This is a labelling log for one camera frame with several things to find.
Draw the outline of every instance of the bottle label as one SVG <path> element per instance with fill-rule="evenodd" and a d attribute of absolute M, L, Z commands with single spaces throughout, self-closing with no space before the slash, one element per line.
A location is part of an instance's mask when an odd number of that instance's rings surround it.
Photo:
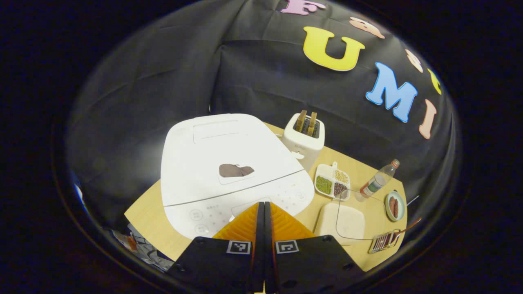
<path fill-rule="evenodd" d="M 372 180 L 370 181 L 369 185 L 367 187 L 365 187 L 365 189 L 363 189 L 363 192 L 365 194 L 367 194 L 368 196 L 374 194 L 376 191 L 378 191 L 379 189 L 381 189 L 381 187 L 383 187 L 383 185 L 380 185 L 378 183 L 378 181 L 376 181 L 376 177 L 373 177 Z"/>

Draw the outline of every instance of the foam letter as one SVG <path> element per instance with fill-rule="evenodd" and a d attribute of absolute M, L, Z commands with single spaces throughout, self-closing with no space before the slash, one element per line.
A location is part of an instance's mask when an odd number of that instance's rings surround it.
<path fill-rule="evenodd" d="M 434 116 L 438 112 L 436 111 L 434 104 L 432 104 L 428 99 L 425 99 L 425 103 L 427 104 L 427 110 L 425 111 L 423 123 L 419 126 L 419 133 L 423 138 L 428 140 L 430 139 L 430 129 L 432 128 L 432 122 L 434 122 Z"/>
<path fill-rule="evenodd" d="M 416 57 L 411 51 L 408 51 L 407 49 L 405 49 L 405 51 L 407 52 L 407 58 L 411 61 L 412 65 L 418 69 L 419 72 L 423 72 L 423 67 L 422 67 L 422 63 L 419 61 L 418 57 Z"/>
<path fill-rule="evenodd" d="M 391 109 L 398 104 L 392 113 L 402 122 L 408 122 L 408 113 L 411 111 L 412 102 L 418 91 L 411 83 L 406 82 L 400 88 L 396 88 L 396 77 L 394 72 L 383 63 L 376 62 L 379 70 L 378 78 L 374 84 L 374 89 L 365 95 L 371 102 L 381 105 L 383 99 L 381 96 L 385 92 L 385 108 Z"/>
<path fill-rule="evenodd" d="M 325 5 L 311 2 L 311 1 L 304 1 L 304 0 L 286 0 L 289 2 L 287 4 L 287 7 L 285 9 L 282 9 L 281 12 L 283 13 L 292 13 L 292 14 L 300 14 L 300 15 L 309 15 L 309 12 L 305 11 L 305 8 L 307 8 L 310 12 L 315 12 L 318 10 L 318 7 L 321 9 L 325 9 Z"/>
<path fill-rule="evenodd" d="M 351 38 L 342 37 L 343 42 L 347 43 L 345 55 L 341 59 L 332 58 L 325 53 L 325 48 L 327 47 L 328 39 L 334 37 L 334 34 L 315 27 L 304 27 L 303 29 L 307 32 L 305 42 L 303 43 L 305 56 L 312 62 L 331 70 L 350 71 L 358 62 L 360 49 L 365 49 L 362 43 Z"/>
<path fill-rule="evenodd" d="M 352 19 L 349 21 L 351 25 L 357 27 L 360 30 L 367 31 L 378 38 L 385 39 L 385 36 L 380 33 L 380 30 L 377 27 L 356 17 L 351 17 L 350 19 Z"/>
<path fill-rule="evenodd" d="M 430 70 L 430 69 L 427 69 L 428 72 L 430 73 L 430 78 L 432 79 L 432 84 L 434 85 L 434 89 L 436 89 L 436 91 L 438 91 L 438 93 L 441 95 L 441 90 L 439 89 L 439 85 L 441 85 L 438 81 L 438 79 L 436 78 L 436 75 Z"/>

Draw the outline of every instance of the wooden table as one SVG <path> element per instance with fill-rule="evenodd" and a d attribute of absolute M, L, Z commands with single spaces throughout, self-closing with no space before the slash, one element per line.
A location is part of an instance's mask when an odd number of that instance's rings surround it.
<path fill-rule="evenodd" d="M 275 134 L 283 134 L 283 129 L 278 127 L 266 125 Z M 309 171 L 311 179 L 314 180 L 316 167 L 320 163 L 332 165 L 336 161 L 338 169 L 346 172 L 350 177 L 350 188 L 352 190 L 359 190 L 376 172 L 364 163 L 350 158 L 342 153 L 323 147 L 318 156 L 314 166 Z M 403 184 L 397 179 L 392 179 L 384 188 L 375 193 L 373 197 L 385 201 L 386 195 L 392 191 L 397 190 L 406 203 L 405 190 Z M 303 223 L 309 230 L 314 232 L 316 222 L 320 213 L 320 209 L 332 198 L 314 194 L 314 198 L 309 206 L 295 217 Z M 173 229 L 169 223 L 162 204 L 162 194 L 160 189 L 160 180 L 158 180 L 151 188 L 149 188 L 126 212 L 125 216 L 129 222 L 159 251 L 164 253 L 172 260 L 177 260 L 185 248 L 191 242 L 191 239 L 186 238 Z M 390 232 L 394 229 L 405 229 L 407 224 L 407 211 L 405 216 L 398 222 L 386 221 L 383 233 Z M 384 260 L 397 252 L 403 241 L 403 235 L 398 239 L 397 245 L 390 249 L 368 254 L 371 245 L 370 240 L 360 241 L 356 244 L 343 246 L 350 257 L 361 267 L 364 271 L 368 271 Z"/>

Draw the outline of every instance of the bottle cap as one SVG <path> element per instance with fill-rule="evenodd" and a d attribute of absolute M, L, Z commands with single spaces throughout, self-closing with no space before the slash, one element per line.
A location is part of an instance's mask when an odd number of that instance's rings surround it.
<path fill-rule="evenodd" d="M 394 166 L 394 168 L 400 167 L 400 161 L 397 159 L 394 159 L 391 163 L 392 163 L 392 166 Z"/>

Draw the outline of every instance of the pink letter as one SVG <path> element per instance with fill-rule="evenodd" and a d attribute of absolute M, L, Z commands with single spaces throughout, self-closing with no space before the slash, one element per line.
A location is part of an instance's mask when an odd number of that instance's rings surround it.
<path fill-rule="evenodd" d="M 305 1 L 305 0 L 286 0 L 289 2 L 287 4 L 287 8 L 282 9 L 281 12 L 283 13 L 292 13 L 292 14 L 300 14 L 300 15 L 309 15 L 309 12 L 306 12 L 304 8 L 307 8 L 310 12 L 315 12 L 318 10 L 318 7 L 321 9 L 325 9 L 325 5 L 311 2 L 311 1 Z"/>
<path fill-rule="evenodd" d="M 356 17 L 351 17 L 350 19 L 352 19 L 351 21 L 349 21 L 351 25 L 357 27 L 360 30 L 367 31 L 378 38 L 385 39 L 385 36 L 380 33 L 380 30 L 377 27 Z"/>
<path fill-rule="evenodd" d="M 419 126 L 419 133 L 428 140 L 430 139 L 430 129 L 432 128 L 432 122 L 434 122 L 434 116 L 438 112 L 436 111 L 436 108 L 432 102 L 425 99 L 425 103 L 427 104 L 427 110 L 425 111 L 425 119 Z"/>
<path fill-rule="evenodd" d="M 412 65 L 418 69 L 419 72 L 423 72 L 422 63 L 419 61 L 418 57 L 414 55 L 411 51 L 405 49 L 405 52 L 407 52 L 407 58 L 411 61 Z"/>

